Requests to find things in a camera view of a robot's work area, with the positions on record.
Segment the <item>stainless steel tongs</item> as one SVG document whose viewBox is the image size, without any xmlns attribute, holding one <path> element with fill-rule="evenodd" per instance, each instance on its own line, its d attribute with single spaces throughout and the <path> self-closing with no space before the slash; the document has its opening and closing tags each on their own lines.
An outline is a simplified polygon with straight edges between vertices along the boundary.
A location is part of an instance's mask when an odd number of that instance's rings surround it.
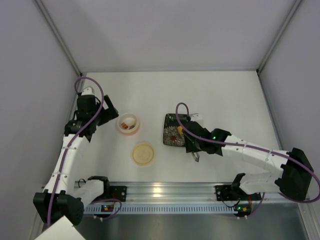
<svg viewBox="0 0 320 240">
<path fill-rule="evenodd" d="M 195 162 L 199 163 L 200 162 L 200 155 L 198 152 L 191 152 L 192 157 L 194 159 Z"/>
</svg>

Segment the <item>striped bacon food piece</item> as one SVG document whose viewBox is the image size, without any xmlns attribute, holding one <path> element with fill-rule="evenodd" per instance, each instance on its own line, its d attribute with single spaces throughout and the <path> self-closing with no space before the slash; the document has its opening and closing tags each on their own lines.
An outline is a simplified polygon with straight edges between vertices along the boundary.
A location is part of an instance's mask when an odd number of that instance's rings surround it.
<svg viewBox="0 0 320 240">
<path fill-rule="evenodd" d="M 127 129 L 127 128 L 128 128 L 128 125 L 125 124 L 124 122 L 121 124 L 121 126 L 122 126 L 124 129 Z"/>
</svg>

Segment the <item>white oval food piece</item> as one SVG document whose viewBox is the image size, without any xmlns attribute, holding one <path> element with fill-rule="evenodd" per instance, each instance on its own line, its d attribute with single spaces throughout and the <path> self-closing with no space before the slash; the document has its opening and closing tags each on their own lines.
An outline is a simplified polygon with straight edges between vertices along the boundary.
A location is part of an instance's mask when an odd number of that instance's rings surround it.
<svg viewBox="0 0 320 240">
<path fill-rule="evenodd" d="M 136 125 L 136 120 L 132 117 L 127 117 L 124 121 L 123 121 L 125 124 L 128 125 L 128 127 L 131 127 L 131 126 L 135 126 Z"/>
</svg>

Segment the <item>yellow round biscuit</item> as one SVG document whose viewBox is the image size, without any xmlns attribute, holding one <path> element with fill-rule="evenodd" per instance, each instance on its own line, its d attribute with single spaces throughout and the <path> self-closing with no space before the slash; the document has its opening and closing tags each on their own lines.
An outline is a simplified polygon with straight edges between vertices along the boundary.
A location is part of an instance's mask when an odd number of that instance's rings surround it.
<svg viewBox="0 0 320 240">
<path fill-rule="evenodd" d="M 177 130 L 178 130 L 179 134 L 183 134 L 183 128 L 181 126 L 178 126 Z"/>
</svg>

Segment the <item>cream round lunch box lid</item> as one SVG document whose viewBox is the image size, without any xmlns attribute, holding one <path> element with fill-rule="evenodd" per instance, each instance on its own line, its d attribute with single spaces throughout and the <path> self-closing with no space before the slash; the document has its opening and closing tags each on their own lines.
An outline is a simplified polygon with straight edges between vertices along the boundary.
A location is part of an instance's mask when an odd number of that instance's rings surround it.
<svg viewBox="0 0 320 240">
<path fill-rule="evenodd" d="M 131 158 L 138 166 L 148 166 L 155 157 L 155 150 L 149 143 L 139 143 L 131 151 Z"/>
</svg>

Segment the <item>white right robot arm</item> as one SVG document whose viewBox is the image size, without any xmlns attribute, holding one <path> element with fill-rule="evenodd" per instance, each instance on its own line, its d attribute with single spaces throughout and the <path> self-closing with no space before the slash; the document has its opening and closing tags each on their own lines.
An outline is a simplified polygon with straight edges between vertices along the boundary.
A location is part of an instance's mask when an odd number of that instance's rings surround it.
<svg viewBox="0 0 320 240">
<path fill-rule="evenodd" d="M 306 154 L 298 148 L 290 151 L 263 148 L 229 131 L 208 131 L 196 121 L 182 127 L 186 152 L 206 152 L 241 160 L 264 170 L 263 173 L 239 173 L 231 184 L 233 191 L 247 195 L 280 193 L 295 202 L 303 202 L 314 170 Z"/>
</svg>

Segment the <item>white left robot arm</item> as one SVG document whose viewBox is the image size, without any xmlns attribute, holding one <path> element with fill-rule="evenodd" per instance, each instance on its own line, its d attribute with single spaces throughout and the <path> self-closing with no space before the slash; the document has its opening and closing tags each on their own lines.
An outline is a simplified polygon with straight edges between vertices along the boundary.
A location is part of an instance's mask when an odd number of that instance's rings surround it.
<svg viewBox="0 0 320 240">
<path fill-rule="evenodd" d="M 112 196 L 106 176 L 91 176 L 82 187 L 75 188 L 75 174 L 97 128 L 117 118 L 119 113 L 108 95 L 99 100 L 94 94 L 80 93 L 76 105 L 73 118 L 64 127 L 55 169 L 44 190 L 33 197 L 33 204 L 47 226 L 62 217 L 76 226 L 88 205 Z"/>
</svg>

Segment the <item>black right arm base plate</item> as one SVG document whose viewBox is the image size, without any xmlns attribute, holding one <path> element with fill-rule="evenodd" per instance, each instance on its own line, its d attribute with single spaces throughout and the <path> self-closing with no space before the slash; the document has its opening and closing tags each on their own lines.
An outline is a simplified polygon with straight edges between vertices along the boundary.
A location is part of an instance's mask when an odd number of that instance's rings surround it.
<svg viewBox="0 0 320 240">
<path fill-rule="evenodd" d="M 247 194 L 240 188 L 232 188 L 230 184 L 216 185 L 215 187 L 216 199 L 222 201 L 245 201 L 251 199 L 252 201 L 260 201 L 262 195 L 260 193 Z"/>
</svg>

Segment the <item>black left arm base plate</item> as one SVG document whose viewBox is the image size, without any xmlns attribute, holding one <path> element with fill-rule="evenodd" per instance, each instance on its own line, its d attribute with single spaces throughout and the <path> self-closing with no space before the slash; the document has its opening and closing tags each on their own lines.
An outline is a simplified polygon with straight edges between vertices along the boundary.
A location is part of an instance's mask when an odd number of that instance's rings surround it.
<svg viewBox="0 0 320 240">
<path fill-rule="evenodd" d="M 127 186 L 124 186 L 124 185 L 110 186 L 108 198 L 117 199 L 121 202 L 126 202 Z"/>
</svg>

